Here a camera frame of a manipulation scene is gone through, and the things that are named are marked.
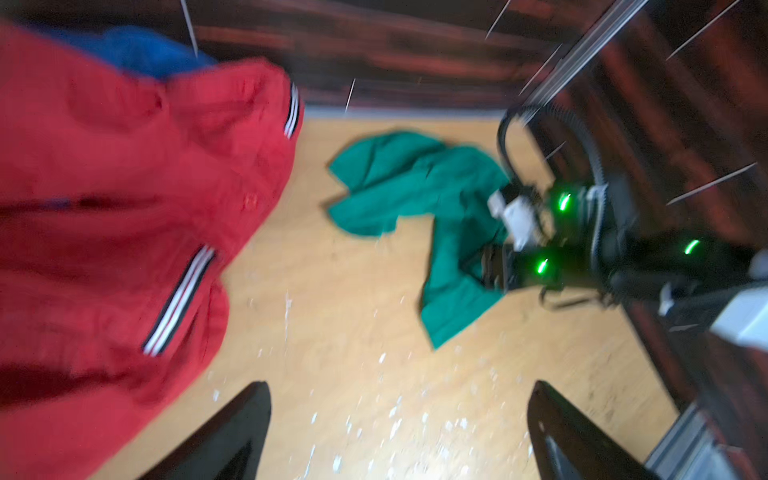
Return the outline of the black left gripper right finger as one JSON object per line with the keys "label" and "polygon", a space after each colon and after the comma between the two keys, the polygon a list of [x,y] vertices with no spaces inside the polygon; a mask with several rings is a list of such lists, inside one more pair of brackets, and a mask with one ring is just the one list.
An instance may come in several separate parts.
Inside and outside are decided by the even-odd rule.
{"label": "black left gripper right finger", "polygon": [[535,382],[527,424],[542,479],[655,479],[548,382]]}

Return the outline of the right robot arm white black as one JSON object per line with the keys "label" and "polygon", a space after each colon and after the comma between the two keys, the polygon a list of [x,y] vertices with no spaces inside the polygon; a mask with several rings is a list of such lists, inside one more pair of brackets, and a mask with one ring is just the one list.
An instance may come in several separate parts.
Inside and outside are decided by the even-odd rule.
{"label": "right robot arm white black", "polygon": [[714,236],[633,233],[632,204],[606,184],[495,191],[508,241],[482,253],[482,280],[537,289],[552,311],[622,305],[684,412],[634,459],[553,386],[528,404],[544,479],[763,479],[767,475],[767,254]]}

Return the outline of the green cloth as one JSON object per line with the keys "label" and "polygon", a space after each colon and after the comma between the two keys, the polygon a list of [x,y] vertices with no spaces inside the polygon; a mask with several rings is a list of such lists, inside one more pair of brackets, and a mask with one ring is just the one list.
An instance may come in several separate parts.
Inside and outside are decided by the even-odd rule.
{"label": "green cloth", "polygon": [[341,151],[330,173],[347,189],[328,215],[358,237],[394,232],[404,218],[433,219],[420,318],[438,349],[502,297],[482,283],[481,253],[506,238],[487,201],[507,176],[484,151],[412,131],[365,138]]}

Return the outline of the red cloth garment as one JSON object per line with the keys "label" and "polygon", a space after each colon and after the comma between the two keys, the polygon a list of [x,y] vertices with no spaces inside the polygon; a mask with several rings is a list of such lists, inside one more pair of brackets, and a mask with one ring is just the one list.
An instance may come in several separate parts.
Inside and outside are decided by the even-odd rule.
{"label": "red cloth garment", "polygon": [[1,25],[1,475],[85,479],[208,367],[303,119],[262,59],[165,81]]}

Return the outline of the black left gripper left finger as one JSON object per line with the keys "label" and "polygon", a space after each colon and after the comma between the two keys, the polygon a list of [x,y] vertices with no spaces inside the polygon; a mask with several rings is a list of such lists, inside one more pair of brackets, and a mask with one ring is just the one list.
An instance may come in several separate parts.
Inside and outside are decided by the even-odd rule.
{"label": "black left gripper left finger", "polygon": [[252,382],[144,479],[254,479],[270,424],[272,402],[265,382]]}

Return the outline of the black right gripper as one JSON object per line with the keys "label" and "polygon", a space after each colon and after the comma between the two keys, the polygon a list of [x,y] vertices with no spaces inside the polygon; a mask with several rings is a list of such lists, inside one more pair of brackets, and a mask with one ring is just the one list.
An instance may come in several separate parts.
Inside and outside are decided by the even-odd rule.
{"label": "black right gripper", "polygon": [[555,183],[540,197],[531,185],[510,183],[494,191],[487,206],[505,236],[480,251],[484,287],[503,293],[536,286],[604,288],[599,249],[605,185]]}

